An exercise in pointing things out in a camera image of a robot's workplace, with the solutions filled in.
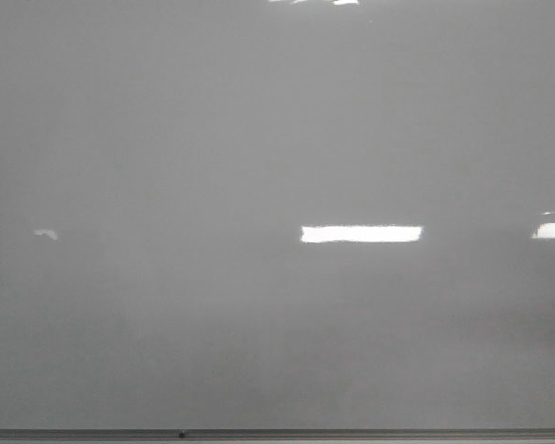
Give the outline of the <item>white whiteboard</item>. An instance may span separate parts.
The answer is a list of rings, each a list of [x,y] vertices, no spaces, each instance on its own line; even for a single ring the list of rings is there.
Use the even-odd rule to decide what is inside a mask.
[[[555,1],[0,1],[0,428],[555,428]]]

